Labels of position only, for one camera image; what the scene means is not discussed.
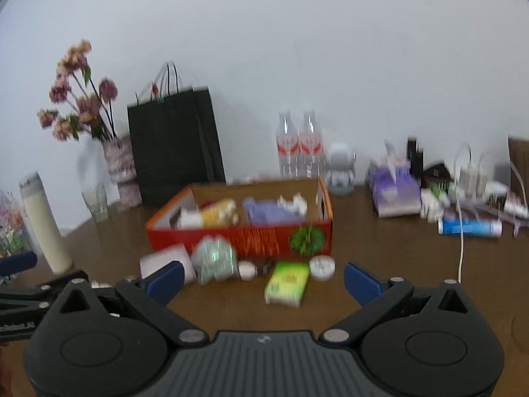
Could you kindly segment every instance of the cardboard box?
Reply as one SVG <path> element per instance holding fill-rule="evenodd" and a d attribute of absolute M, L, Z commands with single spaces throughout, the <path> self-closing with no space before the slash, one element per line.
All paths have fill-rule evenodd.
<path fill-rule="evenodd" d="M 306 221 L 301 225 L 248 225 L 241 206 L 245 198 L 277 200 L 282 195 L 292 200 L 297 193 L 308 203 Z M 236 201 L 239 225 L 185 230 L 171 227 L 182 208 L 194 210 L 221 199 Z M 204 236 L 222 236 L 239 257 L 310 257 L 331 253 L 332 209 L 329 194 L 320 179 L 276 180 L 250 185 L 190 185 L 160 209 L 145 228 L 155 250 L 181 243 L 191 253 Z"/>

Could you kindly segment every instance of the bag handle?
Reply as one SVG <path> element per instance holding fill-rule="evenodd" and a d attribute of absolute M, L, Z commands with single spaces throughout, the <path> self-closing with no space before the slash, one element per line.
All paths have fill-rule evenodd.
<path fill-rule="evenodd" d="M 154 95 L 158 95 L 157 91 L 161 91 L 162 88 L 163 88 L 163 81 L 165 80 L 166 70 L 167 70 L 167 95 L 169 95 L 169 87 L 170 87 L 170 85 L 169 85 L 169 81 L 170 81 L 169 64 L 173 65 L 173 69 L 175 71 L 176 92 L 177 93 L 180 92 L 180 90 L 178 88 L 178 73 L 176 71 L 176 65 L 175 65 L 175 63 L 173 61 L 169 61 L 169 62 L 166 61 L 166 62 L 164 62 L 162 64 L 162 67 L 158 71 L 158 74 L 154 78 L 154 81 L 148 83 L 147 85 L 145 85 L 145 87 L 141 90 L 141 92 L 139 94 L 135 93 L 136 94 L 136 105 L 138 105 L 138 106 L 140 105 L 140 98 L 142 98 L 149 89 L 151 90 L 151 100 L 152 100 L 152 97 L 153 97 L 153 92 L 154 92 Z"/>

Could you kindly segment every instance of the astronaut figurine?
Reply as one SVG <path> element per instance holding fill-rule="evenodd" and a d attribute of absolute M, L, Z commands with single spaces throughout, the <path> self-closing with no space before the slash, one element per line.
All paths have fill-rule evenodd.
<path fill-rule="evenodd" d="M 330 193 L 345 195 L 354 190 L 356 155 L 346 143 L 333 143 L 325 154 L 325 184 Z"/>

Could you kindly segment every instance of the purple tissue pack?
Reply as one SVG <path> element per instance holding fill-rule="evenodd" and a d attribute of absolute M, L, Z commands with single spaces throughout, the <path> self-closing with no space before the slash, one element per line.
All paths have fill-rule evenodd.
<path fill-rule="evenodd" d="M 415 215 L 421 212 L 421 187 L 409 174 L 409 168 L 395 168 L 395 180 L 387 167 L 369 166 L 367 182 L 379 218 Z"/>
<path fill-rule="evenodd" d="M 243 200 L 242 207 L 248 214 L 252 225 L 297 224 L 305 221 L 303 216 L 296 215 L 277 205 L 277 201 L 259 200 L 248 197 Z"/>

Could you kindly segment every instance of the blue gripper pad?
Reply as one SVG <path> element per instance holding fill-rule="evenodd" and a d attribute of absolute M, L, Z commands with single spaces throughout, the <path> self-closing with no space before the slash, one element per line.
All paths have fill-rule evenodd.
<path fill-rule="evenodd" d="M 36 255 L 31 251 L 0 258 L 0 277 L 11 276 L 32 269 L 35 265 Z"/>
<path fill-rule="evenodd" d="M 167 305 L 183 287 L 184 270 L 180 261 L 171 261 L 141 281 L 140 287 L 158 303 Z"/>
<path fill-rule="evenodd" d="M 373 276 L 352 263 L 343 271 L 343 283 L 347 292 L 361 305 L 365 306 L 384 292 L 384 286 Z"/>

